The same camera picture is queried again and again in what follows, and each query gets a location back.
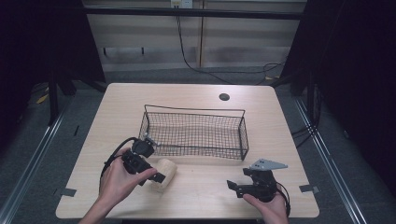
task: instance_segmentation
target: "sponge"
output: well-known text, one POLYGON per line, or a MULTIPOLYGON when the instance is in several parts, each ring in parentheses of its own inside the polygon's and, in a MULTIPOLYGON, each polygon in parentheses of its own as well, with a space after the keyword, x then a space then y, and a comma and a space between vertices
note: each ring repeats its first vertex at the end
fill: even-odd
POLYGON ((151 181, 152 182, 151 186, 154 190, 163 192, 164 189, 168 186, 168 184, 173 179, 173 177, 176 173, 176 170, 177 170, 177 166, 174 162, 169 161, 168 159, 160 159, 160 160, 158 160, 155 168, 157 169, 157 171, 159 173, 165 175, 166 178, 163 180, 162 183, 151 181))

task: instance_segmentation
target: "wire basket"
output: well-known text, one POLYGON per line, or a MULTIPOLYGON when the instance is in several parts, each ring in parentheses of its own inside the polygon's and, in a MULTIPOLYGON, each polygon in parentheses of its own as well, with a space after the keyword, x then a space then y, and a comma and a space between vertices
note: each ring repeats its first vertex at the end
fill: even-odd
POLYGON ((244 160, 248 154, 244 115, 245 110, 145 105, 139 138, 152 139, 157 156, 199 155, 244 160))

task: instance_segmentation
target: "wire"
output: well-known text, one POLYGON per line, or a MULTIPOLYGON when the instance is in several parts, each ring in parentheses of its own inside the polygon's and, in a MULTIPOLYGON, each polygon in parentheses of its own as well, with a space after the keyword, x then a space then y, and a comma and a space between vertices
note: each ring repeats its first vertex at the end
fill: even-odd
POLYGON ((117 153, 120 151, 120 149, 121 149, 125 144, 127 144, 128 142, 130 142, 130 141, 132 141, 132 140, 136 141, 137 138, 135 138, 135 137, 130 137, 130 138, 127 138, 126 140, 124 140, 124 141, 114 150, 113 154, 111 154, 111 156, 107 159, 107 161, 105 161, 105 166, 103 167, 102 173, 100 174, 100 178, 99 178, 99 190, 100 190, 101 179, 102 179, 102 176, 103 176, 103 174, 105 173, 106 169, 110 166, 111 162, 113 162, 117 157, 119 157, 119 156, 116 156, 116 155, 117 155, 117 153))
POLYGON ((296 146, 296 148, 302 146, 311 136, 313 136, 317 131, 318 131, 318 126, 319 126, 319 121, 320 121, 320 114, 321 114, 321 105, 323 101, 323 96, 321 95, 320 91, 318 90, 318 86, 315 87, 315 92, 316 94, 316 110, 314 113, 314 120, 312 123, 310 123, 308 126, 300 129, 299 131, 293 132, 291 135, 295 135, 297 133, 302 133, 297 136, 293 136, 294 139, 299 138, 301 136, 304 136, 306 132, 309 132, 309 135, 300 143, 296 146))
POLYGON ((285 204, 286 204, 286 215, 289 216, 290 215, 290 196, 288 193, 288 190, 285 188, 285 186, 283 186, 281 183, 276 182, 280 187, 282 187, 282 189, 285 190, 286 195, 282 192, 282 190, 276 188, 276 191, 280 193, 280 195, 285 199, 285 204))
POLYGON ((235 72, 235 71, 230 71, 230 72, 227 72, 227 71, 206 72, 206 71, 202 71, 202 70, 195 69, 195 68, 191 67, 191 66, 189 65, 189 63, 187 62, 187 60, 186 60, 186 55, 185 55, 184 46, 183 46, 183 38, 182 38, 182 34, 181 34, 181 22, 180 22, 180 17, 179 17, 179 16, 176 16, 176 18, 177 18, 178 38, 179 38, 179 41, 180 41, 181 54, 183 55, 184 63, 185 63, 191 70, 193 70, 193 71, 195 71, 195 72, 197 72, 197 73, 210 75, 210 76, 212 76, 212 77, 214 77, 214 78, 216 78, 216 79, 218 79, 218 80, 220 80, 220 81, 222 81, 222 82, 225 82, 225 83, 227 83, 227 84, 230 84, 230 85, 236 85, 236 84, 235 84, 235 83, 232 83, 232 82, 230 82, 230 81, 227 81, 227 80, 225 80, 225 79, 223 79, 223 78, 221 78, 221 77, 218 77, 218 76, 216 76, 215 74, 259 74, 259 73, 264 73, 264 78, 263 78, 262 80, 260 80, 258 83, 255 84, 255 85, 257 86, 257 85, 262 84, 262 83, 265 81, 265 78, 266 78, 266 74, 265 74, 265 73, 266 73, 266 72, 271 71, 271 70, 273 70, 273 69, 279 67, 280 65, 284 65, 285 62, 286 62, 286 61, 285 61, 285 62, 282 62, 282 63, 267 63, 267 64, 263 67, 262 71, 257 71, 257 72, 247 72, 247 71, 241 71, 241 72, 235 72), (265 67, 270 66, 270 65, 274 65, 274 66, 266 70, 265 67))

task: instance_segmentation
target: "aluminum rail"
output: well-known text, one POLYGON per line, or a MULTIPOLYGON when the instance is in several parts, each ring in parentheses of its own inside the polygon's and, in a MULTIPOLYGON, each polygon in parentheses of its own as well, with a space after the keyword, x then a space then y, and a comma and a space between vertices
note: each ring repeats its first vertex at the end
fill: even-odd
POLYGON ((35 177, 35 173, 37 172, 40 163, 42 162, 50 147, 53 137, 58 132, 62 120, 64 119, 64 112, 69 107, 71 101, 72 100, 69 99, 68 103, 64 107, 64 110, 59 114, 58 118, 52 123, 51 126, 47 128, 43 138, 35 149, 32 159, 30 159, 25 170, 23 171, 17 185, 14 187, 14 190, 12 190, 11 194, 3 204, 3 207, 0 211, 0 224, 11 223, 15 214, 17 213, 23 197, 29 189, 31 182, 35 177))
POLYGON ((334 183, 338 193, 340 194, 341 200, 343 201, 346 210, 348 211, 350 217, 352 218, 353 223, 356 224, 366 224, 367 221, 361 211, 361 208, 353 196, 352 192, 349 190, 347 183, 344 178, 341 176, 340 171, 338 170, 337 165, 332 159, 332 154, 329 149, 325 145, 321 135, 319 132, 314 132, 311 128, 311 122, 306 114, 306 108, 301 99, 296 98, 295 103, 297 104, 297 108, 304 120, 306 127, 308 128, 309 133, 312 136, 312 140, 314 141, 315 146, 317 147, 318 153, 320 157, 323 159, 323 162, 329 172, 330 177, 332 178, 332 182, 334 183))
POLYGON ((180 16, 180 17, 216 17, 216 18, 246 18, 298 21, 304 17, 298 12, 217 10, 195 8, 165 8, 165 7, 36 7, 44 13, 82 13, 99 15, 140 15, 140 16, 180 16))

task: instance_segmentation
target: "hand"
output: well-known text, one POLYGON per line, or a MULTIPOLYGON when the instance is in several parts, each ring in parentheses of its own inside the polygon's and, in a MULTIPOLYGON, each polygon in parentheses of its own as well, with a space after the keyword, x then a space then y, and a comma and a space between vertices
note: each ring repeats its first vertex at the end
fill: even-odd
POLYGON ((265 224, 287 224, 289 223, 286 215, 285 199, 279 192, 275 194, 274 199, 269 203, 263 203, 250 194, 244 194, 244 199, 257 208, 262 214, 265 224))
MULTIPOLYGON (((116 157, 126 150, 129 148, 121 149, 116 157)), ((131 194, 141 181, 155 174, 157 170, 150 168, 140 174, 131 175, 125 170, 121 157, 117 157, 103 174, 99 197, 80 223, 100 223, 114 206, 131 194)))

